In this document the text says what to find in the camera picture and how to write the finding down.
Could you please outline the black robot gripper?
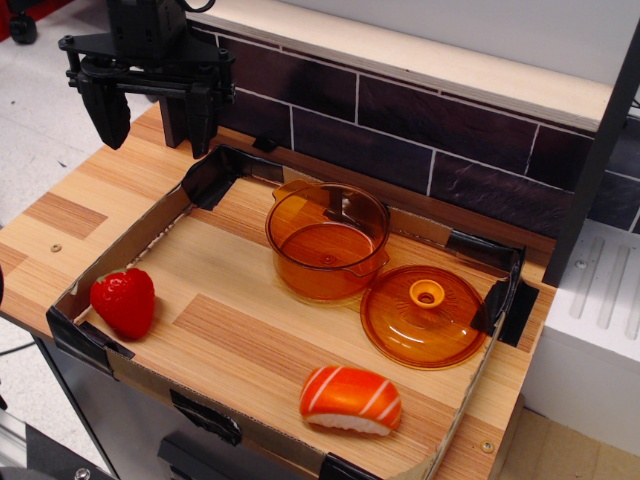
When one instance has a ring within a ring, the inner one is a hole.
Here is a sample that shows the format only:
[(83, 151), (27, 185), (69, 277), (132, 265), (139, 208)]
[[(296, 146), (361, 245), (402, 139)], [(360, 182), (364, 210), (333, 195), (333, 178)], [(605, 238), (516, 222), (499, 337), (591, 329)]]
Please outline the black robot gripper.
[(188, 13), (204, 13), (186, 1), (108, 1), (109, 31), (66, 35), (69, 85), (81, 94), (102, 142), (119, 149), (130, 131), (126, 93), (186, 98), (188, 134), (194, 158), (209, 151), (217, 134), (221, 104), (235, 97), (228, 50), (197, 39)]

